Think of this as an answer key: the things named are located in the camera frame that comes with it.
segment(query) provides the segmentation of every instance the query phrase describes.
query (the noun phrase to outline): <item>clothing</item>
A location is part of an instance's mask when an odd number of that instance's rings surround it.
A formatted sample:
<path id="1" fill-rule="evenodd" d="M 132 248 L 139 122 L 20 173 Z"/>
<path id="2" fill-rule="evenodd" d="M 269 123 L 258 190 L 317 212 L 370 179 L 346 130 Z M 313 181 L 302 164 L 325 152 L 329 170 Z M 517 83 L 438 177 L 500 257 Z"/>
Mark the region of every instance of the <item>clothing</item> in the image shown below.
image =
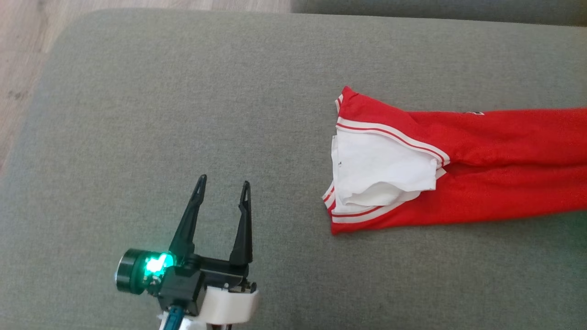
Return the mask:
<path id="1" fill-rule="evenodd" d="M 586 108 L 404 112 L 349 87 L 336 104 L 334 180 L 323 196 L 334 234 L 587 208 Z M 362 135 L 371 137 L 360 137 L 365 141 L 358 147 L 341 144 Z M 370 148 L 368 141 L 376 147 Z M 387 150 L 400 155 L 382 158 L 397 171 L 392 175 L 381 174 L 385 163 L 371 169 L 383 146 L 393 146 Z M 336 155 L 348 154 L 342 164 L 340 160 L 335 164 Z M 357 156 L 352 161 L 357 164 L 348 174 L 345 166 L 352 155 Z M 362 178 L 366 183 L 359 187 Z"/>

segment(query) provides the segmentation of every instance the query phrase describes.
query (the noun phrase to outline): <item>wooden floor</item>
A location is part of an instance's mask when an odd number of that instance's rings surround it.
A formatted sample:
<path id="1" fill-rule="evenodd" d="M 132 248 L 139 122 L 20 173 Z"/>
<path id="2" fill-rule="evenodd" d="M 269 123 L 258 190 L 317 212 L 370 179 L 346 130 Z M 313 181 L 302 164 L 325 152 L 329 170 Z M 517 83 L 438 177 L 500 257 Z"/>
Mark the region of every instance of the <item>wooden floor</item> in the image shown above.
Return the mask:
<path id="1" fill-rule="evenodd" d="M 105 8 L 290 12 L 290 0 L 0 0 L 0 176 L 59 33 Z"/>

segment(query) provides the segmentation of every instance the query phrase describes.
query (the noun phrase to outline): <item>red stripe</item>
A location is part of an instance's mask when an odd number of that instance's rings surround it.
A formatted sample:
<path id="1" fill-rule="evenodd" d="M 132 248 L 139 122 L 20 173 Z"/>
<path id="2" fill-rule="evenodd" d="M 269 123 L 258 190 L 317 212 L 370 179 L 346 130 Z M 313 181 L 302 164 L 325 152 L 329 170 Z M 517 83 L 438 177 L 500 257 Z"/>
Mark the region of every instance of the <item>red stripe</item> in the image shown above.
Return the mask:
<path id="1" fill-rule="evenodd" d="M 369 213 L 371 213 L 371 212 L 375 212 L 375 211 L 377 211 L 378 209 L 380 209 L 380 208 L 382 208 L 382 207 L 383 207 L 383 206 L 377 206 L 376 208 L 374 208 L 374 209 L 372 209 L 372 210 L 365 211 L 365 212 L 363 212 L 363 213 L 357 213 L 357 214 L 340 214 L 340 215 L 339 215 L 339 214 L 334 214 L 334 215 L 333 215 L 333 217 L 335 217 L 335 218 L 351 218 L 351 217 L 360 217 L 360 216 L 362 216 L 362 215 L 369 214 Z"/>
<path id="2" fill-rule="evenodd" d="M 442 166 L 444 166 L 445 159 L 444 159 L 444 157 L 443 157 L 441 154 L 437 153 L 437 152 L 436 152 L 436 151 L 434 151 L 434 150 L 430 150 L 430 149 L 428 149 L 428 148 L 424 148 L 424 147 L 415 146 L 415 145 L 413 145 L 413 144 L 409 143 L 408 141 L 405 141 L 405 140 L 404 140 L 404 139 L 402 139 L 401 137 L 399 137 L 399 136 L 397 136 L 397 135 L 393 134 L 392 132 L 389 132 L 389 131 L 386 131 L 386 130 L 383 130 L 383 129 L 374 128 L 374 127 L 373 127 L 373 128 L 362 128 L 362 127 L 360 127 L 360 128 L 359 128 L 359 127 L 350 127 L 350 126 L 343 125 L 343 124 L 340 124 L 340 123 L 337 123 L 336 125 L 337 125 L 337 126 L 340 126 L 340 127 L 343 127 L 343 128 L 345 128 L 345 129 L 352 129 L 352 130 L 376 130 L 376 131 L 378 131 L 378 132 L 382 132 L 382 133 L 389 134 L 389 135 L 391 135 L 391 136 L 393 136 L 393 137 L 397 138 L 397 139 L 398 139 L 398 140 L 400 140 L 401 142 L 403 142 L 403 143 L 407 144 L 407 145 L 408 145 L 408 146 L 410 146 L 410 147 L 414 147 L 414 148 L 417 148 L 417 149 L 426 150 L 426 151 L 429 151 L 429 152 L 431 152 L 431 153 L 433 153 L 433 154 L 435 154 L 435 155 L 439 156 L 439 158 L 442 160 Z"/>
<path id="3" fill-rule="evenodd" d="M 332 193 L 334 192 L 334 186 L 332 187 L 332 189 L 330 190 L 330 192 L 328 192 L 328 195 L 326 195 L 326 198 L 323 199 L 324 202 L 326 202 L 327 200 L 330 199 L 330 196 L 332 196 Z"/>

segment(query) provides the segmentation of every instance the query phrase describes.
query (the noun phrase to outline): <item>couch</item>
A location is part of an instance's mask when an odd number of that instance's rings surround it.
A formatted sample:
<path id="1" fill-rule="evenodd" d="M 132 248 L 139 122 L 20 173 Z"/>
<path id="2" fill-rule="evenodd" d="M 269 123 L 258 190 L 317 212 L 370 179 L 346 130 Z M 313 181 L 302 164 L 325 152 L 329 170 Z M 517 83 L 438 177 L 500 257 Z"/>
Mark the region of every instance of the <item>couch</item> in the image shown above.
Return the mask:
<path id="1" fill-rule="evenodd" d="M 332 236 L 320 197 L 344 85 L 408 111 L 585 106 L 586 53 L 567 26 L 90 14 L 56 42 L 0 181 L 0 328 L 157 329 L 156 300 L 113 273 L 130 247 L 167 249 L 207 174 L 208 257 L 228 257 L 251 182 L 262 301 L 234 329 L 585 329 L 584 212 Z"/>
<path id="2" fill-rule="evenodd" d="M 585 0 L 292 0 L 294 12 L 587 26 Z"/>

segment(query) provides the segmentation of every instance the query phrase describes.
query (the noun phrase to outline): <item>gray couch cushion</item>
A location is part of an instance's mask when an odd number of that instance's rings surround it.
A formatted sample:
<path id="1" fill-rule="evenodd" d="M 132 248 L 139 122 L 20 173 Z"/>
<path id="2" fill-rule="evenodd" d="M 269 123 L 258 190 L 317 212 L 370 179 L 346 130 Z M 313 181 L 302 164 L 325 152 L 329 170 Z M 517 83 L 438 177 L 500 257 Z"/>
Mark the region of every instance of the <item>gray couch cushion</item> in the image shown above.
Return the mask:
<path id="1" fill-rule="evenodd" d="M 587 25 L 585 0 L 293 0 L 292 10 L 313 14 Z"/>
<path id="2" fill-rule="evenodd" d="M 130 247 L 164 250 L 193 185 L 195 243 L 226 258 L 252 184 L 239 329 L 579 329 L 585 213 L 333 237 L 333 100 L 407 110 L 587 104 L 587 30 L 158 10 L 91 14 L 57 41 L 0 188 L 0 328 L 156 329 L 116 291 Z"/>

